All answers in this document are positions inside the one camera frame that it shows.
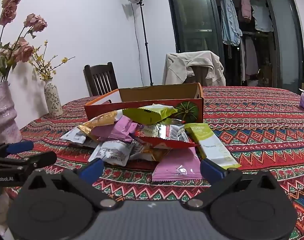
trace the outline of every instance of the light stand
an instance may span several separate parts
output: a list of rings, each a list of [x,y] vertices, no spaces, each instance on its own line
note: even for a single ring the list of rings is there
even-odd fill
[[[143,24],[143,32],[144,32],[144,39],[145,39],[145,48],[147,50],[147,58],[148,58],[148,67],[149,67],[149,73],[150,73],[150,85],[153,85],[152,82],[152,74],[151,74],[151,65],[150,65],[150,57],[149,57],[149,50],[148,50],[148,41],[147,41],[147,34],[145,32],[145,25],[144,25],[144,17],[143,17],[143,10],[142,10],[142,6],[144,4],[142,4],[142,1],[138,2],[137,4],[140,5],[140,9],[141,9],[141,15],[142,15],[142,24]]]

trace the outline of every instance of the vase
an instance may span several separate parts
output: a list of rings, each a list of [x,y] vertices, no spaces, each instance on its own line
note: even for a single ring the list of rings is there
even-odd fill
[[[44,95],[50,117],[60,116],[63,114],[63,110],[56,85],[52,83],[52,78],[44,81]]]
[[[15,122],[16,116],[9,83],[3,81],[0,83],[0,143],[16,143],[22,140]]]

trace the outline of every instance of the blue gripper pad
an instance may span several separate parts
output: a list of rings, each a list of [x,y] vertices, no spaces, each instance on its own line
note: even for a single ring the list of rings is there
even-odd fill
[[[34,144],[31,141],[22,141],[18,143],[11,143],[6,148],[8,154],[17,154],[33,150]]]
[[[94,159],[81,169],[77,170],[77,175],[88,184],[92,185],[102,176],[104,169],[104,162],[101,159]]]
[[[209,159],[204,159],[201,161],[200,170],[202,177],[211,185],[223,179],[227,172],[225,169],[221,168]]]

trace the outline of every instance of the beige jacket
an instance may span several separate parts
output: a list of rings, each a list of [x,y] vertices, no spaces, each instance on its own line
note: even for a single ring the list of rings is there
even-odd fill
[[[208,68],[204,82],[208,87],[225,86],[220,58],[209,50],[166,54],[162,84],[182,84],[187,76],[194,75],[191,66]]]

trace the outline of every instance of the blue shirt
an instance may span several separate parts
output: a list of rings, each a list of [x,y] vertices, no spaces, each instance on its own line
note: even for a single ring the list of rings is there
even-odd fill
[[[239,29],[239,22],[232,0],[221,0],[221,28],[223,43],[238,46],[242,31]]]

